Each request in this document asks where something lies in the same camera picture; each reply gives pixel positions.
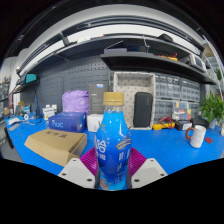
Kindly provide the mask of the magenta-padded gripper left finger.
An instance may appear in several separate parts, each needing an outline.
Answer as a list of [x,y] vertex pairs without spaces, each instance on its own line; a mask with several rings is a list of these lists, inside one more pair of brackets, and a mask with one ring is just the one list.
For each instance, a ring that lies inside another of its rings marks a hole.
[[72,158],[59,177],[84,188],[98,189],[100,177],[95,149],[88,150],[80,158]]

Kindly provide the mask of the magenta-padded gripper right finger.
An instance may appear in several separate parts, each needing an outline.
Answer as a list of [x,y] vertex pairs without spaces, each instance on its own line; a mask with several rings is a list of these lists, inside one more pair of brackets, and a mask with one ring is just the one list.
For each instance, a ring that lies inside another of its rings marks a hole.
[[167,175],[155,158],[147,159],[132,148],[128,160],[126,185],[128,189],[141,188]]

